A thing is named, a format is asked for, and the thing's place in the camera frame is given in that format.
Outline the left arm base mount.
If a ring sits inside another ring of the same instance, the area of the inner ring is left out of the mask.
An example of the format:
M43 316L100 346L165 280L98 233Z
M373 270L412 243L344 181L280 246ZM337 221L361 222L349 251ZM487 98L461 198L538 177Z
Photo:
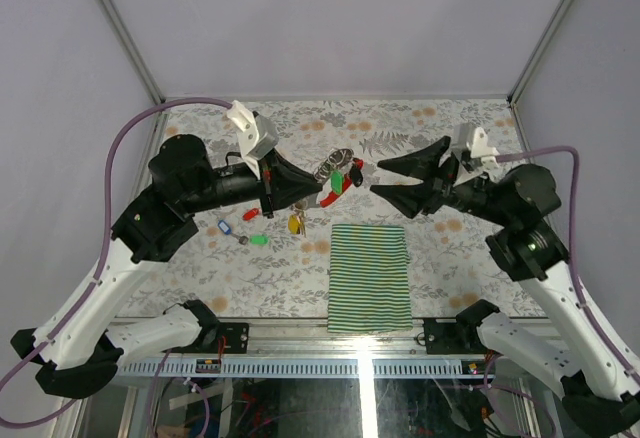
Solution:
M188 311L200 326L195 340L184 346L174 346L173 353L216 353L220 356L227 354L246 354L248 351L250 325L246 322L224 322L201 300L187 300L172 305L163 314L176 314L178 309Z

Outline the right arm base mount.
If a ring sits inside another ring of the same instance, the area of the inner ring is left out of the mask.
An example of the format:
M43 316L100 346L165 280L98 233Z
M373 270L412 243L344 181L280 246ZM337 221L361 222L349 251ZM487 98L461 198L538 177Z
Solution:
M480 299L458 313L453 321L423 318L422 331L414 342L432 355L484 354L488 349L481 343L477 328L499 311L496 305Z

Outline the red handled silver keyring carabiner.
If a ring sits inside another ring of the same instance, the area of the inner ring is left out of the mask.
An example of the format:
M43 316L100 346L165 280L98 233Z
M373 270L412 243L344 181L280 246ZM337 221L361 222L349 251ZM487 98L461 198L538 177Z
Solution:
M350 187L363 183L364 161L354 155L350 148L333 150L314 172L314 178L321 184L329 184L330 191L322 199L315 198L312 206L327 208L343 196Z

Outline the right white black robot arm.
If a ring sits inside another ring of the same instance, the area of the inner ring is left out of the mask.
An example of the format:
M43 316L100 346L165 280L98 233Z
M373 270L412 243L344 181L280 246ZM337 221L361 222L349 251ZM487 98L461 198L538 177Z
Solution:
M370 189L410 219L449 207L499 226L486 239L491 258L540 306L566 347L519 328L486 300L457 315L458 345L472 353L485 347L523 368L589 436L626 433L639 422L639 357L587 292L574 245L547 224L561 200L550 170L532 163L535 155L501 154L484 132L458 142L445 136L379 161L379 168L416 184Z

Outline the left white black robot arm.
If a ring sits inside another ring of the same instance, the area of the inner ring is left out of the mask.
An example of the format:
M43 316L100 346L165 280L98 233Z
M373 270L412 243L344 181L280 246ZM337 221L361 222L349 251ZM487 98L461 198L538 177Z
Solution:
M196 213L257 200L270 217L322 189L276 150L260 160L257 173L245 163L214 168L204 142L191 134L168 139L149 170L151 184L115 221L95 271L46 324L19 330L11 339L20 357L39 365L35 379L48 395L87 398L123 367L162 351L216 350L220 322L199 299L132 325L115 326L112 320L197 234Z

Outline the yellow tagged keys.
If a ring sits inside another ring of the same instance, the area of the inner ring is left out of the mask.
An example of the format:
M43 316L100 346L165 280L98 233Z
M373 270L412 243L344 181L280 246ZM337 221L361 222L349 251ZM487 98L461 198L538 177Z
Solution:
M292 235L306 235L305 205L302 202L297 202L291 207L291 215L288 219L287 227Z

